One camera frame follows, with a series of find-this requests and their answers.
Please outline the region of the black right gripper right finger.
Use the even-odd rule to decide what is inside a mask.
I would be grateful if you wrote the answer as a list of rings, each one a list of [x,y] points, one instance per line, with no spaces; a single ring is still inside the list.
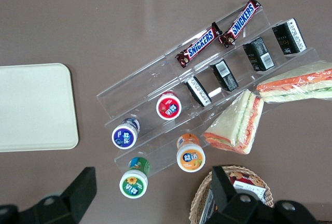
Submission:
[[[247,190],[235,190],[221,166],[212,167],[212,193],[217,211],[207,223],[275,223],[273,209]]]

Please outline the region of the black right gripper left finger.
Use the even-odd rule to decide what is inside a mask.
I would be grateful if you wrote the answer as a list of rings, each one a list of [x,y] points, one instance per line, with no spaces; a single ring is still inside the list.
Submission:
[[[86,167],[60,195],[50,195],[21,212],[19,223],[79,223],[96,191],[95,168]]]

